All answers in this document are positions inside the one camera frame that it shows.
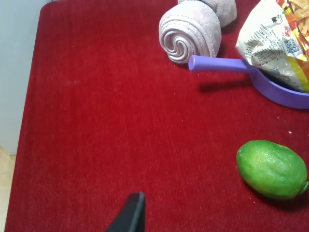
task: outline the green lime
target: green lime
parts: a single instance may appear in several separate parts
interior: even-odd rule
[[[292,199],[309,186],[304,161],[288,147],[266,140],[250,141],[238,150],[236,161],[244,181],[266,197]]]

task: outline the rolled towel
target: rolled towel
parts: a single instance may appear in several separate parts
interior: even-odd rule
[[[221,43],[220,22],[206,4],[184,1],[162,16],[159,39],[176,63],[188,63],[191,55],[215,57]]]
[[[178,4],[188,0],[178,0]],[[225,27],[237,18],[235,0],[197,0],[209,5],[216,13],[221,27]]]

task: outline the red tablecloth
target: red tablecloth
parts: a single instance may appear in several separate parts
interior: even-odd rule
[[[219,56],[239,58],[237,36],[257,2],[237,0]],[[268,101],[244,74],[171,63],[158,22],[175,4],[42,9],[6,232],[104,231],[133,191],[146,195],[147,232],[309,231],[308,192],[269,201],[236,167],[238,148],[256,139],[309,164],[309,113]]]

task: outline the purple plastic scoop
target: purple plastic scoop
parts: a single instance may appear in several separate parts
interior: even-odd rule
[[[245,60],[192,55],[189,59],[189,70],[248,73],[252,84],[266,98],[286,107],[309,109],[309,93],[293,91],[274,83],[261,70],[250,65]]]

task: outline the black object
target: black object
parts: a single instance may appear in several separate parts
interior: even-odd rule
[[[144,232],[145,231],[145,195],[131,193],[106,232]]]

